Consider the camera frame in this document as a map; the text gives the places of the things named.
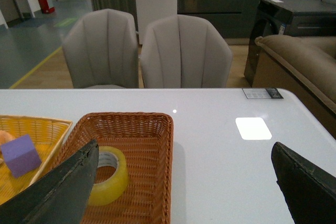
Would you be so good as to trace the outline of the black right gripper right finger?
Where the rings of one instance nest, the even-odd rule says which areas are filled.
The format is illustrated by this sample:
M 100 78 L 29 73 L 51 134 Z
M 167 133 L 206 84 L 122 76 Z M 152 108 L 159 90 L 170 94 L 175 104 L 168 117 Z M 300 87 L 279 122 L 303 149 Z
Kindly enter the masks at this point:
M 271 161 L 294 223 L 335 223 L 335 177 L 276 142 Z

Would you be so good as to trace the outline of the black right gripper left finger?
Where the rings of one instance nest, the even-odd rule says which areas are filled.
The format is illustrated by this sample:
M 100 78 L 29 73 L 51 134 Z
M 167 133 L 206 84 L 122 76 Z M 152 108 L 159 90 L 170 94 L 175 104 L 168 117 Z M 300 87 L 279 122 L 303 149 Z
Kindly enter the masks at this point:
M 1 205 L 1 223 L 80 223 L 99 160 L 92 140 L 44 177 Z

